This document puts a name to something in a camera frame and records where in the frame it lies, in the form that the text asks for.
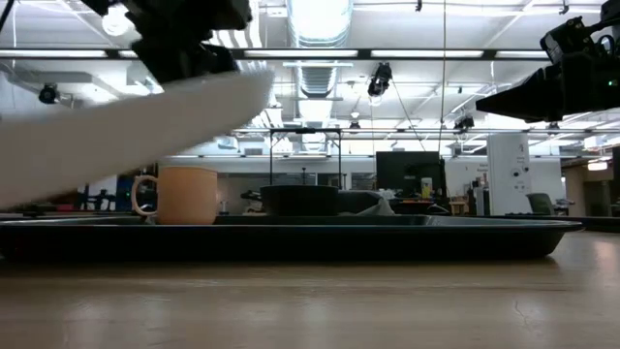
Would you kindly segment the grey office chair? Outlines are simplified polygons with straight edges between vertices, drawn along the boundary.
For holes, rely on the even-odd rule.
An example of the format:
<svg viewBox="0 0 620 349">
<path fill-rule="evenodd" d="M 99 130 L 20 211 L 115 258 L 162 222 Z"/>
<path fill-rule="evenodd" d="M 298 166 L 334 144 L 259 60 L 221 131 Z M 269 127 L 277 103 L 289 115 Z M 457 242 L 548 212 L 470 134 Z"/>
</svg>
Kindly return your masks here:
<svg viewBox="0 0 620 349">
<path fill-rule="evenodd" d="M 531 193 L 526 195 L 532 212 L 537 215 L 555 215 L 555 208 L 546 193 Z"/>
</svg>

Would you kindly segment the grey cloth napkin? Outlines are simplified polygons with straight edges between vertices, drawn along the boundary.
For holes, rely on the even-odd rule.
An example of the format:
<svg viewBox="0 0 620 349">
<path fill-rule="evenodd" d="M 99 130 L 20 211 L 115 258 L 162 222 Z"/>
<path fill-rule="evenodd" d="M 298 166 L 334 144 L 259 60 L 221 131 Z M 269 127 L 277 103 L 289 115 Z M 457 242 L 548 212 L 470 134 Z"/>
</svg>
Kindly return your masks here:
<svg viewBox="0 0 620 349">
<path fill-rule="evenodd" d="M 390 216 L 395 212 L 389 201 L 375 191 L 341 190 L 337 196 L 338 215 Z"/>
</svg>

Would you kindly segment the orange mug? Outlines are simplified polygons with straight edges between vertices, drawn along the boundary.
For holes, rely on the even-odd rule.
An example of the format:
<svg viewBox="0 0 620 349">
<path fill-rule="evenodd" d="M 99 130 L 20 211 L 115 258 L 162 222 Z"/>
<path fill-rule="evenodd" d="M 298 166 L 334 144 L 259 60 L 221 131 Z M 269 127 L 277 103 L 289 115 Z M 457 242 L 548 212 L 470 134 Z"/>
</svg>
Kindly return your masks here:
<svg viewBox="0 0 620 349">
<path fill-rule="evenodd" d="M 199 167 L 167 166 L 159 176 L 139 175 L 131 189 L 133 210 L 141 216 L 155 216 L 160 225 L 212 225 L 218 212 L 217 173 Z M 137 191 L 144 181 L 157 186 L 157 209 L 140 208 Z"/>
</svg>

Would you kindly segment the black overhead frame bar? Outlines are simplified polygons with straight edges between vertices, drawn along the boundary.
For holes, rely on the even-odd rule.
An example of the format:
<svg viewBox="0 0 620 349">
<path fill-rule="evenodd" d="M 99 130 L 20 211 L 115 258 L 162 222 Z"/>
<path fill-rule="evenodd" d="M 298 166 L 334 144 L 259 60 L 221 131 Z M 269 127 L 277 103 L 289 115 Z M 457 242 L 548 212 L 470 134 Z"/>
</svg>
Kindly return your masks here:
<svg viewBox="0 0 620 349">
<path fill-rule="evenodd" d="M 237 60 L 410 60 L 534 61 L 548 57 L 535 49 L 371 49 L 371 48 L 231 48 Z M 0 48 L 0 59 L 138 60 L 129 49 L 102 48 Z"/>
</svg>

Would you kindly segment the black bowl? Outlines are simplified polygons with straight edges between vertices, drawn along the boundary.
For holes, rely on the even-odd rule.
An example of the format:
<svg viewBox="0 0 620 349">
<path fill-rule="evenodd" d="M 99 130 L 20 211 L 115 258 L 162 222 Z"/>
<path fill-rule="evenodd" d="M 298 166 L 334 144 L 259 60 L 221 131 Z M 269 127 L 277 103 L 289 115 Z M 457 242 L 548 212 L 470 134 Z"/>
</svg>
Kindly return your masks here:
<svg viewBox="0 0 620 349">
<path fill-rule="evenodd" d="M 333 216 L 339 189 L 325 185 L 269 185 L 260 190 L 263 209 L 275 216 Z"/>
</svg>

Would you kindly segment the white plate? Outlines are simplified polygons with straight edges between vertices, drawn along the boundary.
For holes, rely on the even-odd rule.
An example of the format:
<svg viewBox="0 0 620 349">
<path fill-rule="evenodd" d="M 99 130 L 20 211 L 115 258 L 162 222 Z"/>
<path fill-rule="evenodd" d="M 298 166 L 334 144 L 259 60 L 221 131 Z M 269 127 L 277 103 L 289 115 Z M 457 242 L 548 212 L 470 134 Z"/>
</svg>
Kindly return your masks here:
<svg viewBox="0 0 620 349">
<path fill-rule="evenodd" d="M 164 92 L 0 122 L 0 209 L 39 201 L 224 135 L 267 105 L 270 70 L 186 79 Z"/>
</svg>

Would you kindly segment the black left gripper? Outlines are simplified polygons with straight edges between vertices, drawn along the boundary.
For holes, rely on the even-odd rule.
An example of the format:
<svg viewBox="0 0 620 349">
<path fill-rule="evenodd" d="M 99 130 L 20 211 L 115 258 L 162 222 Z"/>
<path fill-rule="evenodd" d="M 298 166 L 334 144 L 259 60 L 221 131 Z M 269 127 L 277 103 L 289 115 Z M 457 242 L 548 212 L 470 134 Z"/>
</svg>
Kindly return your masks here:
<svg viewBox="0 0 620 349">
<path fill-rule="evenodd" d="M 79 1 L 101 18 L 120 18 L 127 28 L 122 40 L 160 84 L 238 72 L 227 48 L 202 42 L 216 31 L 243 30 L 253 19 L 250 0 Z M 160 40 L 167 38 L 190 44 Z"/>
</svg>

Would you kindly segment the thin black distant frame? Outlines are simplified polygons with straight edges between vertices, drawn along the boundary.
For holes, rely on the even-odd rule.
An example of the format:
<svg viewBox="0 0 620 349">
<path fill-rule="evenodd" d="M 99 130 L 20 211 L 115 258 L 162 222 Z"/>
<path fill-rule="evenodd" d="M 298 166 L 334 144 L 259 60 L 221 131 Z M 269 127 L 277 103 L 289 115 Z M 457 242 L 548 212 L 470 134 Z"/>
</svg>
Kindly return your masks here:
<svg viewBox="0 0 620 349">
<path fill-rule="evenodd" d="M 288 135 L 289 133 L 295 133 L 297 135 L 312 135 L 312 134 L 335 134 L 337 136 L 338 147 L 338 188 L 343 189 L 343 174 L 342 174 L 342 134 L 341 128 L 312 128 L 312 127 L 299 127 L 299 128 L 270 128 L 269 133 L 269 185 L 273 185 L 273 136 L 275 134 Z"/>
</svg>

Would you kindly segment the black plastic tray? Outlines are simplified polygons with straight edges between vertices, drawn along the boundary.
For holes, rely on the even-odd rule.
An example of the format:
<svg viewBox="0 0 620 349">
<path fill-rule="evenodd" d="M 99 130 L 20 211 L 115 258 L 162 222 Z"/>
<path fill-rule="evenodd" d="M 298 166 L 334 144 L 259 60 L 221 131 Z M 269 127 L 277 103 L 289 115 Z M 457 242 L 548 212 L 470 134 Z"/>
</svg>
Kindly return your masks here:
<svg viewBox="0 0 620 349">
<path fill-rule="evenodd" d="M 223 216 L 159 225 L 137 216 L 0 223 L 0 256 L 65 262 L 416 261 L 533 259 L 578 222 L 435 215 Z"/>
</svg>

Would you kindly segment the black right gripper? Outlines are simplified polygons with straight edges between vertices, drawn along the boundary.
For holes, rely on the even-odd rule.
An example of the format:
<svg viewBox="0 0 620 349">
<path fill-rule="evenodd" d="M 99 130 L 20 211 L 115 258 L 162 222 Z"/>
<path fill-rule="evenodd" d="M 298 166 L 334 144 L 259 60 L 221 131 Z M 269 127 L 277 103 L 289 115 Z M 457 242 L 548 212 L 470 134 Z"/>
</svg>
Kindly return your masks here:
<svg viewBox="0 0 620 349">
<path fill-rule="evenodd" d="M 476 109 L 534 123 L 620 108 L 620 56 L 592 43 L 568 46 L 560 67 L 540 68 L 509 89 L 476 101 Z"/>
</svg>

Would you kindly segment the silver air duct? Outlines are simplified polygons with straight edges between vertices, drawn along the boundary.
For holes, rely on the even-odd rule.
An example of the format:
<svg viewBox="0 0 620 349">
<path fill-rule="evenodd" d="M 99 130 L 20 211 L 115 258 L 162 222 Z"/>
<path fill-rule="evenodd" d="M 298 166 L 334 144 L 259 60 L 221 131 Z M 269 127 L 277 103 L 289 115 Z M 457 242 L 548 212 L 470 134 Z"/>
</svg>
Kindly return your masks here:
<svg viewBox="0 0 620 349">
<path fill-rule="evenodd" d="M 289 34 L 294 48 L 343 48 L 348 41 L 354 0 L 286 0 Z M 296 69 L 300 91 L 325 98 L 338 77 L 336 67 Z"/>
</svg>

